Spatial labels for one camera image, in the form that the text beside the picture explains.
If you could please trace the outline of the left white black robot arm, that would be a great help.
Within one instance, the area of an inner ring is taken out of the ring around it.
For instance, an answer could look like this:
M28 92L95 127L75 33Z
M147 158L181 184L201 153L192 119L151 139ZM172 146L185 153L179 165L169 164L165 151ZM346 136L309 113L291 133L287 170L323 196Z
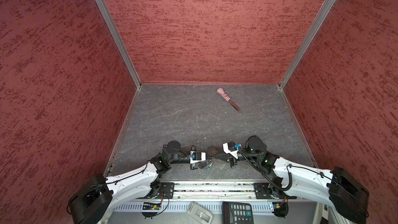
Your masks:
M88 180L68 201L67 212L76 224L105 224L114 208L141 198L163 201L173 197L174 184L160 179L174 163L189 164L192 169L208 159L195 146L186 153L177 141L171 141L143 166L124 174L104 177L97 174Z

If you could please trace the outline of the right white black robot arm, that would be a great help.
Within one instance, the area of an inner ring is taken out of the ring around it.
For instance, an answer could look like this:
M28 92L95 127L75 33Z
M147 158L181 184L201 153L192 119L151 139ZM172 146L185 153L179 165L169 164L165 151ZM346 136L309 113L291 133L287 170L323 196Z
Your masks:
M324 204L355 224L364 224L369 217L369 191L343 168L317 169L291 162L268 151L256 135L250 136L244 145L224 143L215 158L231 167L239 161L247 162L269 182L269 193L276 197L304 198Z

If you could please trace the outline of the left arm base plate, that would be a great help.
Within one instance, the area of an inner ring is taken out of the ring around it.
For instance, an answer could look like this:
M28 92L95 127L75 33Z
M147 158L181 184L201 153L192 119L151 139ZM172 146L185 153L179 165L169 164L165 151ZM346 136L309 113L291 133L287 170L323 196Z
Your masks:
M148 199L162 199L166 196L169 199L173 198L175 183L167 183L155 181L151 183L151 190L146 196Z

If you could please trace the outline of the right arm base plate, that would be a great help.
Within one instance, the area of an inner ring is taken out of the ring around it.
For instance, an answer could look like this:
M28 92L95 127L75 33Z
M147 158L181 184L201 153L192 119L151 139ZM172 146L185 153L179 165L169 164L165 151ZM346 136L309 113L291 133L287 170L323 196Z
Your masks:
M254 192L256 199L265 200L288 200L297 199L297 197L291 197L285 194L284 191L276 189L274 186L270 186L269 183L254 183Z

